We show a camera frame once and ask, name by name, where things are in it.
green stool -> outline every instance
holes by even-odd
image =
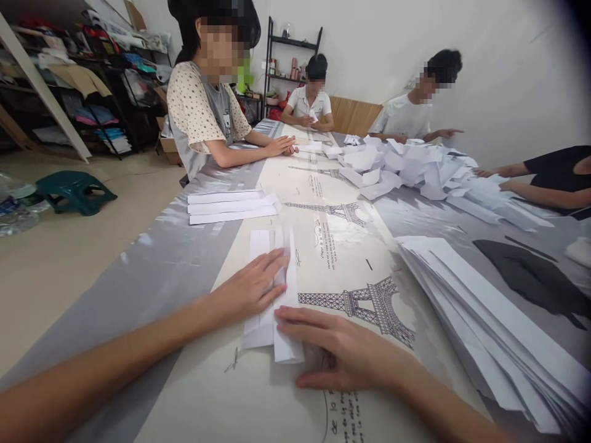
[[[117,198],[105,185],[85,172],[60,171],[40,179],[36,184],[37,190],[56,214],[79,212],[85,216],[95,215],[104,203]],[[96,195],[94,191],[103,191],[103,194]]]

black shirt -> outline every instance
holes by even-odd
[[[591,188],[591,174],[575,174],[574,166],[591,156],[591,146],[573,146],[525,161],[525,167],[536,176],[533,186],[557,191],[576,192]]]

eiffel tower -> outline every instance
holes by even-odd
[[[298,207],[301,209],[312,209],[320,212],[326,212],[327,214],[336,215],[337,217],[344,218],[346,221],[350,223],[355,223],[356,225],[359,225],[362,228],[365,227],[365,221],[357,217],[357,215],[355,214],[355,209],[359,209],[357,203],[347,203],[338,206],[300,205],[295,203],[284,203],[284,205],[289,207]]]
[[[316,172],[321,175],[327,175],[328,177],[336,178],[343,182],[347,182],[347,179],[343,177],[338,169],[309,169],[309,168],[298,168],[296,166],[289,166],[291,169],[306,170],[310,172]]]
[[[378,326],[382,334],[388,334],[412,349],[414,331],[400,321],[392,308],[392,296],[397,293],[396,285],[390,277],[366,288],[342,293],[298,293],[297,300],[303,305],[323,306],[347,313]],[[360,308],[360,300],[371,300],[374,310]]]

person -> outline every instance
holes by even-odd
[[[281,114],[282,122],[311,127],[321,132],[334,130],[331,99],[324,91],[327,69],[328,62],[324,54],[312,56],[306,67],[306,86],[295,88],[289,96]],[[324,116],[325,123],[320,123],[321,116]]]
[[[530,183],[509,180],[501,190],[533,203],[555,208],[563,215],[591,206],[591,146],[572,146],[525,162],[492,170],[475,169],[479,177],[499,174],[520,177],[536,174]]]
[[[409,138],[421,138],[428,143],[438,137],[449,138],[456,132],[464,132],[459,129],[431,132],[433,105],[427,103],[439,89],[455,83],[461,69],[462,55],[458,50],[439,51],[427,62],[412,91],[384,105],[369,128],[369,136],[381,140],[393,138],[405,144]]]
[[[231,90],[244,55],[260,38],[252,0],[169,0],[183,49],[167,91],[169,120],[192,180],[211,155],[222,168],[295,152],[294,138],[275,140],[254,131]],[[245,139],[259,149],[230,149]]]
[[[59,363],[0,393],[0,436],[9,442],[63,441],[119,390],[166,355],[217,329],[263,312],[286,287],[271,287],[289,259],[263,254],[211,294],[169,316]],[[332,353],[331,369],[307,373],[299,388],[382,389],[406,401],[450,442],[508,441],[408,352],[339,316],[280,307],[280,331]]]

floor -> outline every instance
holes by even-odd
[[[0,156],[0,169],[34,183],[83,170],[117,200],[92,217],[45,211],[38,226],[0,237],[0,377],[88,289],[180,192],[185,170],[156,153],[79,161],[24,152]]]

